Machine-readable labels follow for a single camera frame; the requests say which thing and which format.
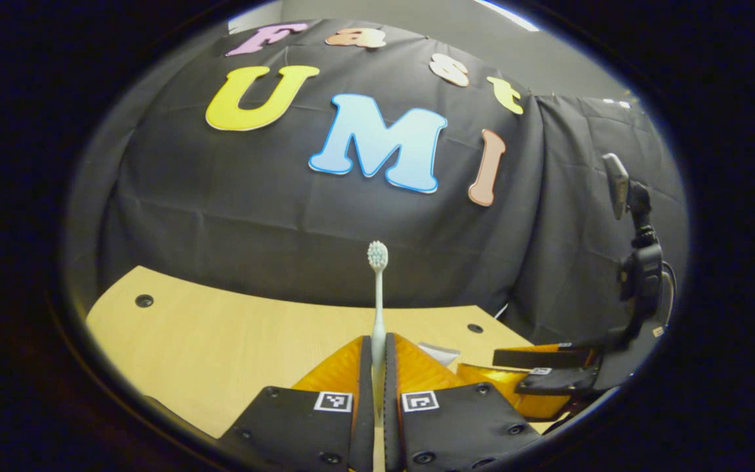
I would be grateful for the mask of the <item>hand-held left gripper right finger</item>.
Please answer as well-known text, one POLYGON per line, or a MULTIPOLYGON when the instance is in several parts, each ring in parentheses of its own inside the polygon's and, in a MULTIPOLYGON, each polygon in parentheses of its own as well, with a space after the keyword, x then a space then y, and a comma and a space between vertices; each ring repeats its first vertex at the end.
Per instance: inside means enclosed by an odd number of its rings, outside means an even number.
POLYGON ((459 382, 398 334, 388 334, 385 472, 494 472, 541 441, 490 382, 459 382))

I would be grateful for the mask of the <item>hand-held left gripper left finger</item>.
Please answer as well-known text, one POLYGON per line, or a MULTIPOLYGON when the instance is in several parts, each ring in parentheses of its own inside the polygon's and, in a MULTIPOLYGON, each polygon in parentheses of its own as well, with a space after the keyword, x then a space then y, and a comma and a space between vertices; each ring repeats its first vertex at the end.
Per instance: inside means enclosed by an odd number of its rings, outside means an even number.
POLYGON ((290 388, 261 388, 218 445, 254 472, 374 472, 372 386, 359 336, 290 388))

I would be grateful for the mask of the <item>white toothpaste tube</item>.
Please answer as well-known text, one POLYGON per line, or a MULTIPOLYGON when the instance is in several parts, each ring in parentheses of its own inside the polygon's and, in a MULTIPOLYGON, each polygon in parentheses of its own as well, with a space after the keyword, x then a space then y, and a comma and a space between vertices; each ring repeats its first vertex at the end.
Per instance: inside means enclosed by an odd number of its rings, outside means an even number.
POLYGON ((454 361, 456 361, 456 359, 459 358, 459 356, 461 356, 461 351, 457 349, 450 349, 449 347, 440 347, 423 342, 419 342, 417 346, 421 350, 423 350, 423 352, 428 353, 428 355, 430 355, 433 359, 446 367, 449 367, 454 361))

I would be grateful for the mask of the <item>pale green toothbrush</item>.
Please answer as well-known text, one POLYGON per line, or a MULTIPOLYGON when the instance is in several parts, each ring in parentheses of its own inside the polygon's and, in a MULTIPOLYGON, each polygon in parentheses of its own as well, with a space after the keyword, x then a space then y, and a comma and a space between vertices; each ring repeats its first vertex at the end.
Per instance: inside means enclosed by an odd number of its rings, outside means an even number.
POLYGON ((375 276, 375 313, 371 334, 375 426, 383 427, 387 335, 383 316, 383 273, 389 265, 389 249, 381 241, 372 241, 366 251, 366 259, 368 265, 374 270, 375 276))

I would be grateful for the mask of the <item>light wooden desktop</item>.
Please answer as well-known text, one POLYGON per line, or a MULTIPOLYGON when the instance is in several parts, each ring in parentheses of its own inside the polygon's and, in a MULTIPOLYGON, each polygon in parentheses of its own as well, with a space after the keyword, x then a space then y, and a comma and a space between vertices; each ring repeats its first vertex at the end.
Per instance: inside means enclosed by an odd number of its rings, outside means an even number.
POLYGON ((261 388, 291 387, 371 334, 374 308, 258 298, 138 266, 99 297, 86 326, 139 393, 221 437, 261 388))

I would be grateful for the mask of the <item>black backdrop cloth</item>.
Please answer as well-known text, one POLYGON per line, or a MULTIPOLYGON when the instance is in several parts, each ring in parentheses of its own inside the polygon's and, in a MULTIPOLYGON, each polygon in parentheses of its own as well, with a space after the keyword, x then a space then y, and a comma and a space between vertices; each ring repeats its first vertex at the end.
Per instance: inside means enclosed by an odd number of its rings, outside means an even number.
POLYGON ((75 175, 61 271, 77 310, 137 266, 264 298, 371 307, 366 248, 389 248, 387 307, 476 305, 531 342, 627 324, 602 156, 652 203, 678 284, 690 215, 646 111, 543 95, 467 51, 352 21, 205 35, 114 105, 75 175))

